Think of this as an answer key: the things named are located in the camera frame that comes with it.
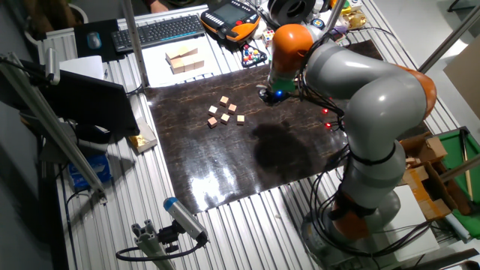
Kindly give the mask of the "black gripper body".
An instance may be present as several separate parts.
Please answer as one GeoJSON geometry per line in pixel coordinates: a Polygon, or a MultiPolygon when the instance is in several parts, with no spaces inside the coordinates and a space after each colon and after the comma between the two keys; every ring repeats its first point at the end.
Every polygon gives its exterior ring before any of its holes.
{"type": "Polygon", "coordinates": [[[284,100],[284,92],[282,90],[272,91],[266,90],[265,91],[265,103],[268,106],[277,106],[284,100]]]}

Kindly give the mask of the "person's bare hand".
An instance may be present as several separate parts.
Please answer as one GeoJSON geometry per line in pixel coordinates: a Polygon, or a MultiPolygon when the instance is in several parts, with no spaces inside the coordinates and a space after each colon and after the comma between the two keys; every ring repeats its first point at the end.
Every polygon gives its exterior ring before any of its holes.
{"type": "Polygon", "coordinates": [[[153,14],[163,13],[163,12],[167,12],[169,10],[169,8],[166,5],[162,4],[158,0],[151,0],[149,2],[148,6],[149,6],[150,11],[153,14]]]}

